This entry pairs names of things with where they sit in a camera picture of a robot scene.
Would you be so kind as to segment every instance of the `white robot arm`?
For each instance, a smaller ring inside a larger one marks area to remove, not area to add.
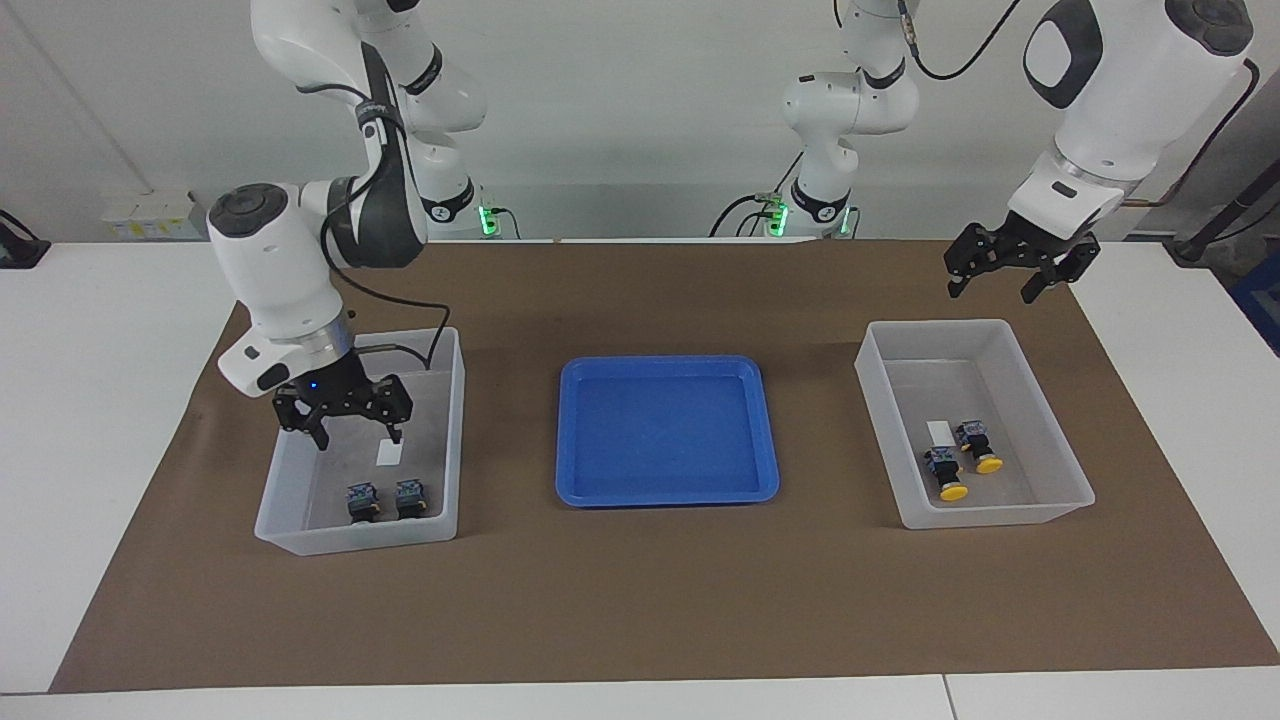
[[[858,172],[858,152],[842,136],[902,131],[920,105],[896,0],[850,0],[841,41],[855,72],[801,76],[783,97],[782,114],[804,143],[786,200],[790,234],[827,237],[841,227]]]
[[[251,5],[262,58],[301,92],[349,105],[369,156],[360,178],[243,186],[209,213],[214,251],[252,319],[219,369],[246,395],[276,391],[282,427],[311,434],[321,450],[325,416],[364,415],[398,439],[412,411],[398,378],[365,374],[330,264],[401,268],[429,233],[484,231],[475,186],[445,133],[477,127],[485,99],[444,60],[416,5]]]
[[[1024,54],[1032,87],[1062,126],[1009,201],[1005,223],[973,223],[947,250],[950,293],[1004,266],[1036,269],[1032,302],[1097,256],[1089,229],[1155,169],[1244,68],[1243,0],[1059,0]]]

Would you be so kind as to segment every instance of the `white panel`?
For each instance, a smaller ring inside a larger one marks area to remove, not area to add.
[[[49,688],[230,306],[204,243],[0,274],[0,692]]]
[[[1275,720],[1280,667],[948,675],[956,720]]]
[[[1158,245],[1108,245],[1073,291],[1253,610],[1280,639],[1280,359],[1208,270],[1178,268]]]
[[[951,720],[940,675],[544,685],[268,688],[0,698],[41,720]]]

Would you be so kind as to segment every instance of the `yellow button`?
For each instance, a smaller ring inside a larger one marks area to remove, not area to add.
[[[1005,466],[1005,461],[995,455],[978,461],[978,474],[988,475]]]
[[[955,502],[964,498],[966,495],[969,495],[969,488],[961,486],[960,483],[947,486],[942,488],[941,493],[938,493],[938,496],[947,502]]]

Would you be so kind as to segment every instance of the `plastic storage box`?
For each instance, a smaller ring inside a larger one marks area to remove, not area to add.
[[[431,331],[356,337],[356,346],[398,343],[426,355]],[[458,471],[462,462],[462,389],[466,372],[458,333],[444,328],[430,373],[406,352],[362,356],[370,378],[394,373],[413,398],[413,416],[402,425],[401,462],[378,466],[387,429],[365,418],[328,418],[329,450],[310,436],[280,430],[266,475],[253,534],[294,555],[324,555],[374,547],[453,539],[458,529]],[[396,520],[396,483],[416,479],[428,496],[425,518]],[[383,514],[376,523],[351,524],[346,489],[378,488]]]
[[[1044,523],[1093,503],[1009,323],[872,323],[854,366],[908,528]],[[922,460],[931,420],[984,421],[1005,466],[963,474],[968,497],[941,500]]]

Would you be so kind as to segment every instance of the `blue box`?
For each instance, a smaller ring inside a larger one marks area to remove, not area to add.
[[[561,373],[556,492],[573,507],[764,502],[778,492],[748,357],[581,357]]]

